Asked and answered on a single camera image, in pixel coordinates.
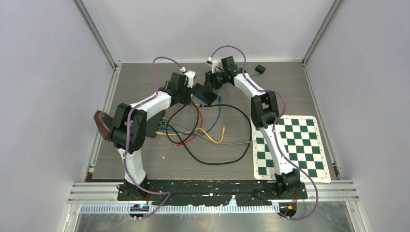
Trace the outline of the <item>black switch with blue ports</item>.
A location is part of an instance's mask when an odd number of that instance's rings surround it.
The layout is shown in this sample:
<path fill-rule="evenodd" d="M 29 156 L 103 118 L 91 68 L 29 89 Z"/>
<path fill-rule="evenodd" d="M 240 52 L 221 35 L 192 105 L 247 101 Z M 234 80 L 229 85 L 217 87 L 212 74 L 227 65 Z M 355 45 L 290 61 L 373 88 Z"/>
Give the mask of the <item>black switch with blue ports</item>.
<path fill-rule="evenodd" d="M 205 87 L 197 83 L 192 88 L 193 95 L 204 102 L 206 105 L 212 105 L 217 100 L 218 96 L 211 91 L 207 91 Z"/>

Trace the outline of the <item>plain black network switch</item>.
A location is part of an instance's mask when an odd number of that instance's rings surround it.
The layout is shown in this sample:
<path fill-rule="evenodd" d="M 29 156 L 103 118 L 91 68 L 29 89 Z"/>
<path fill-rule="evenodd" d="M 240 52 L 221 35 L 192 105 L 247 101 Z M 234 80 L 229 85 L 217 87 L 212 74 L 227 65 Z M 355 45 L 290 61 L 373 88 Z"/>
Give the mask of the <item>plain black network switch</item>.
<path fill-rule="evenodd" d="M 161 124 L 162 117 L 164 116 L 165 111 L 162 110 L 158 113 L 156 113 L 154 116 L 152 116 L 150 119 L 147 120 L 146 123 L 146 137 L 149 138 L 155 138 L 156 137 L 156 132 L 158 130 L 158 127 Z"/>

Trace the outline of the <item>black power adapter with cord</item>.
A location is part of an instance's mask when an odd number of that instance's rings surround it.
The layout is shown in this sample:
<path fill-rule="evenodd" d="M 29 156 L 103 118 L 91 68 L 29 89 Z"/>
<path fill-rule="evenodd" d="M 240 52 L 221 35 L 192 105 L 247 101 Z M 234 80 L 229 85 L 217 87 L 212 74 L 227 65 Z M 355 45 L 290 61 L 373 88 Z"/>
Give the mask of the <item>black power adapter with cord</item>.
<path fill-rule="evenodd" d="M 264 74 L 265 71 L 266 71 L 266 67 L 263 66 L 263 65 L 261 65 L 261 64 L 258 64 L 258 65 L 256 65 L 256 66 L 254 67 L 254 73 L 248 73 L 248 75 L 249 75 L 250 77 L 254 77 L 254 76 L 258 76 L 258 75 Z"/>

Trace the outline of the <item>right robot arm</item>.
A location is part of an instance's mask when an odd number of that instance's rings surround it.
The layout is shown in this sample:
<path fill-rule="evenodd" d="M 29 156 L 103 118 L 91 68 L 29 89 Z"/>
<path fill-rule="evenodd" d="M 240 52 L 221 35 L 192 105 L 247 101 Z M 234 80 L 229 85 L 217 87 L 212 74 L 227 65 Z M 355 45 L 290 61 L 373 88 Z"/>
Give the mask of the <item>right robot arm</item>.
<path fill-rule="evenodd" d="M 274 189 L 278 196 L 289 198 L 301 185 L 300 172 L 290 164 L 289 156 L 280 137 L 277 95 L 271 90 L 261 88 L 250 75 L 239 68 L 232 56 L 219 61 L 209 57 L 206 63 L 211 71 L 205 74 L 205 88 L 213 91 L 230 83 L 240 89 L 250 99 L 250 113 L 253 125 L 258 128 L 268 145 L 275 170 Z"/>

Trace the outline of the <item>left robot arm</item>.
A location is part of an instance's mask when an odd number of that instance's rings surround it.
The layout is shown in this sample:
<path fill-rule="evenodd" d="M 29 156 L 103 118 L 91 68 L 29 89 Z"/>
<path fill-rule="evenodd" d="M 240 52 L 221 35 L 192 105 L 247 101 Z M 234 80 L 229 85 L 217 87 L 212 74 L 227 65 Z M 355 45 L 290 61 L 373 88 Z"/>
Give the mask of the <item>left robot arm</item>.
<path fill-rule="evenodd" d="M 143 200 L 153 194 L 146 184 L 146 172 L 142 164 L 141 149 L 146 139 L 146 124 L 153 116 L 171 106 L 189 104 L 196 73 L 172 73 L 165 86 L 154 94 L 133 104 L 118 105 L 109 128 L 109 137 L 122 157 L 125 171 L 124 179 L 131 184 L 130 194 Z"/>

